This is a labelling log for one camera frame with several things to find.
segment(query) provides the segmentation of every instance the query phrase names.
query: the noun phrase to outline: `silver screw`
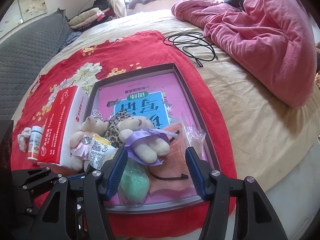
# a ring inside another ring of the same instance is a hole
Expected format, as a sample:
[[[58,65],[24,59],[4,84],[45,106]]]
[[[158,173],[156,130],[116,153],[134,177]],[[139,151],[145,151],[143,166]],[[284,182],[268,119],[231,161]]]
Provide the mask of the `silver screw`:
[[[248,176],[247,181],[250,183],[254,183],[256,180],[254,179],[254,177]]]
[[[101,175],[101,171],[93,171],[92,176],[99,177]]]
[[[67,178],[66,177],[62,177],[59,179],[59,182],[60,183],[65,183],[67,181]]]
[[[217,170],[211,171],[212,176],[218,177],[218,176],[220,176],[220,174],[221,174],[220,171],[217,171]]]

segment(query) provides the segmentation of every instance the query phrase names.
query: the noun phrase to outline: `pink blanket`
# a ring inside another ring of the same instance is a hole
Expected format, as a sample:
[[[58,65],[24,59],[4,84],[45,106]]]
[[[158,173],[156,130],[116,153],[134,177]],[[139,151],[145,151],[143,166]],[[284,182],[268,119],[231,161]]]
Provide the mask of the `pink blanket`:
[[[184,0],[172,7],[181,21],[204,29],[276,97],[300,108],[313,92],[314,36],[299,0],[245,0],[246,12],[209,0]]]

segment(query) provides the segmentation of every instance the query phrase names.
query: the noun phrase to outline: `white pill bottle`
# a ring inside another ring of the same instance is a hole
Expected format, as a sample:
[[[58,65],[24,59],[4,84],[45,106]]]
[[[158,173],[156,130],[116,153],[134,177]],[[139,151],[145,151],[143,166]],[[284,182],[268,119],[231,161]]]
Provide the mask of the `white pill bottle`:
[[[29,139],[29,147],[28,147],[28,160],[37,163],[38,162],[38,154],[40,149],[40,142],[43,135],[43,128],[40,126],[33,126],[31,129],[31,135]]]

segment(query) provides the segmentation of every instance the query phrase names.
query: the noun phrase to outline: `white floor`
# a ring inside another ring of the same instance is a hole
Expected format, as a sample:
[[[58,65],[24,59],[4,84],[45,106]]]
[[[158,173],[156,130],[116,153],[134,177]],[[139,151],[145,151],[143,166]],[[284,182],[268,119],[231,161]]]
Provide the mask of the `white floor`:
[[[304,159],[279,183],[266,192],[289,240],[299,240],[320,207],[320,142],[317,140]],[[229,217],[225,240],[232,240],[234,213]],[[197,240],[201,229],[177,238]]]

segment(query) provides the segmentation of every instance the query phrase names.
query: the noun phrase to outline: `green soap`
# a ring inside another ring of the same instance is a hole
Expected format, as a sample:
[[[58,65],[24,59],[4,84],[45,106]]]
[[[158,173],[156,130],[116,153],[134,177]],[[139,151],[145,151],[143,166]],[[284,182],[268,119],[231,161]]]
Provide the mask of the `green soap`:
[[[149,177],[136,161],[129,158],[119,187],[127,200],[141,202],[149,191]]]

